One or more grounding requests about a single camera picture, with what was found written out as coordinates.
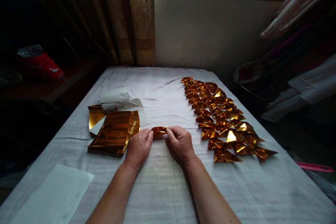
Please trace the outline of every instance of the white tissue paper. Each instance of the white tissue paper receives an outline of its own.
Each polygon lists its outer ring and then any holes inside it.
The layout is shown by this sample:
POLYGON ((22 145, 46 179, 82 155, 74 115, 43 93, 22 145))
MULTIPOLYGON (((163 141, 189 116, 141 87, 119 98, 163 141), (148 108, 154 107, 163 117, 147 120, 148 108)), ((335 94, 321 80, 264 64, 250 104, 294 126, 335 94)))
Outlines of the white tissue paper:
POLYGON ((122 87, 102 92, 100 95, 100 104, 104 111, 115 111, 115 107, 122 103, 128 102, 130 96, 128 94, 129 87, 122 87))

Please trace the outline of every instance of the table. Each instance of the table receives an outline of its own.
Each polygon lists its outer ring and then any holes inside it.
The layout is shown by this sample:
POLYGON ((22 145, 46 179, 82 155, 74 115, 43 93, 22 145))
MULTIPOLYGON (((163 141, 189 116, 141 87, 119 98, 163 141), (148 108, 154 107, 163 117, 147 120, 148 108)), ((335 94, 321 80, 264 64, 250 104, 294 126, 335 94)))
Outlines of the table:
MULTIPOLYGON (((198 157, 242 223, 331 223, 336 207, 258 123, 212 72, 173 68, 107 68, 92 89, 37 158, 0 208, 0 223, 9 223, 22 205, 60 163, 95 175, 71 223, 85 223, 124 158, 89 154, 87 106, 99 101, 102 91, 130 87, 140 98, 151 124, 180 125, 190 131, 198 157), (259 163, 255 156, 242 163, 214 163, 214 153, 201 141, 201 131, 184 94, 182 77, 215 82, 244 112, 263 147, 279 153, 259 163)), ((149 157, 133 186, 124 223, 196 223, 195 210, 180 166, 165 141, 153 142, 149 157)))

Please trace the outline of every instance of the white cloth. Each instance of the white cloth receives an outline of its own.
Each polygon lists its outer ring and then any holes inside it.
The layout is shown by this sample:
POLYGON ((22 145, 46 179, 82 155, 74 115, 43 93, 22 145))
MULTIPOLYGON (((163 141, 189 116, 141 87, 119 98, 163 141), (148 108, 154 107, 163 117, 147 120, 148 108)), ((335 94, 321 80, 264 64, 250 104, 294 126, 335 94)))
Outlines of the white cloth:
POLYGON ((277 122, 288 113, 302 108, 306 104, 315 104, 336 94, 336 54, 330 56, 318 67, 291 79, 290 89, 282 93, 266 107, 269 111, 261 117, 277 122))
MULTIPOLYGON (((332 202, 215 74, 199 69, 113 67, 105 70, 3 203, 0 223, 13 219, 57 163, 95 175, 70 222, 85 223, 125 158, 87 152, 92 141, 87 106, 97 104, 101 92, 120 86, 131 87, 130 96, 141 99, 152 122, 147 127, 180 125, 190 131, 196 154, 242 223, 325 224, 335 220, 332 202), (263 164, 255 156, 242 157, 242 163, 215 164, 214 152, 207 150, 208 141, 201 141, 184 93, 181 79, 187 76, 217 83, 266 140, 262 146, 279 153, 263 164)), ((197 223, 183 172, 165 141, 153 142, 129 197, 124 223, 197 223)))

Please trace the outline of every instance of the stack of gold foil paper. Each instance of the stack of gold foil paper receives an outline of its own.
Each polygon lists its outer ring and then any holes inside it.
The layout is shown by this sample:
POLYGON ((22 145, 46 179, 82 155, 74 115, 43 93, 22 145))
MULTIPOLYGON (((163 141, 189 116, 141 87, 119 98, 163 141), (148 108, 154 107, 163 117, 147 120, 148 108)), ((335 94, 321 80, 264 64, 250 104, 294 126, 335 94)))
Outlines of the stack of gold foil paper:
POLYGON ((258 137, 252 125, 242 121, 246 119, 243 112, 216 83, 190 77, 183 78, 182 83, 186 98, 195 109, 196 122, 202 128, 202 140, 209 140, 208 149, 215 151, 215 163, 242 162, 238 156, 246 155, 256 155, 260 162, 265 162, 277 153, 258 146, 264 140, 258 137))
MULTIPOLYGON (((98 117, 95 114, 98 113, 98 110, 98 108, 89 108, 89 127, 94 126, 93 121, 98 117)), ((91 152, 107 152, 113 155, 123 155, 128 141, 139 131, 140 120, 138 111, 107 112, 102 128, 87 149, 91 152)))

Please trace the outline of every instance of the folded gold paper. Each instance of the folded gold paper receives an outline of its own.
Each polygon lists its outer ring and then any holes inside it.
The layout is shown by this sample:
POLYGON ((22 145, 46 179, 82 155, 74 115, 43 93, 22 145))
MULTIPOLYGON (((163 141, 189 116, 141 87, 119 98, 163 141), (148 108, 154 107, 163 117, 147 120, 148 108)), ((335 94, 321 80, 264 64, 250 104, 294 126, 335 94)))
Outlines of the folded gold paper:
POLYGON ((186 97, 188 99, 190 99, 190 98, 199 98, 200 96, 196 92, 191 92, 191 93, 187 94, 186 97))
POLYGON ((198 124, 199 128, 209 128, 209 129, 213 129, 213 130, 218 130, 217 125, 214 123, 205 123, 205 122, 200 122, 198 124))
POLYGON ((214 163, 233 163, 233 162, 242 162, 242 160, 226 149, 215 150, 214 163))
POLYGON ((204 102, 195 102, 195 103, 193 103, 192 104, 192 106, 191 106, 193 109, 205 109, 205 108, 207 108, 208 106, 204 103, 204 102))
POLYGON ((162 126, 152 128, 151 131, 154 132, 153 137, 162 136, 162 135, 167 134, 166 129, 167 129, 166 127, 162 127, 162 126))
POLYGON ((223 92, 223 90, 219 90, 216 93, 213 94, 214 97, 226 97, 226 94, 223 92))
POLYGON ((210 138, 208 149, 232 149, 232 146, 229 143, 226 143, 222 140, 219 140, 217 138, 210 138))
POLYGON ((196 122, 200 123, 202 119, 207 119, 207 120, 213 122, 213 119, 210 116, 205 115, 205 114, 201 114, 201 115, 197 116, 196 117, 196 122))
POLYGON ((202 129, 202 140, 207 140, 209 138, 220 138, 220 137, 222 136, 217 131, 207 128, 202 129))
POLYGON ((195 85, 187 85, 184 87, 184 90, 197 90, 196 86, 195 85))
POLYGON ((247 122, 239 122, 236 125, 236 129, 237 131, 243 131, 244 133, 248 133, 250 135, 257 135, 252 125, 247 122))
POLYGON ((256 153, 252 147, 245 145, 241 142, 237 142, 233 144, 233 148, 237 156, 247 156, 247 155, 253 155, 256 153))
POLYGON ((190 98, 188 101, 190 104, 194 104, 195 102, 202 102, 202 100, 200 98, 190 98))
POLYGON ((278 152, 273 150, 267 150, 264 148, 261 148, 259 146, 254 147, 254 151, 256 152, 257 158, 260 162, 264 163, 267 158, 270 156, 277 154, 278 152))
POLYGON ((249 135, 249 134, 245 134, 243 135, 245 142, 251 146, 251 147, 255 147, 258 145, 258 143, 260 142, 265 142, 264 139, 259 138, 257 135, 249 135))
POLYGON ((239 109, 237 109, 236 107, 231 107, 231 108, 228 108, 226 111, 229 111, 233 114, 236 114, 236 115, 240 115, 240 114, 243 114, 243 112, 239 109))
POLYGON ((207 116, 211 116, 211 113, 208 111, 208 110, 205 110, 205 109, 201 109, 201 108, 197 108, 194 110, 194 114, 196 115, 201 115, 201 114, 204 114, 204 115, 207 115, 207 116))
POLYGON ((101 105, 88 106, 89 109, 89 130, 106 116, 101 105))
POLYGON ((208 92, 200 92, 199 96, 201 97, 201 99, 203 100, 204 98, 207 98, 207 97, 212 97, 212 94, 208 93, 208 92))
POLYGON ((235 129, 231 129, 227 135, 227 143, 235 144, 237 142, 244 142, 244 138, 235 129))

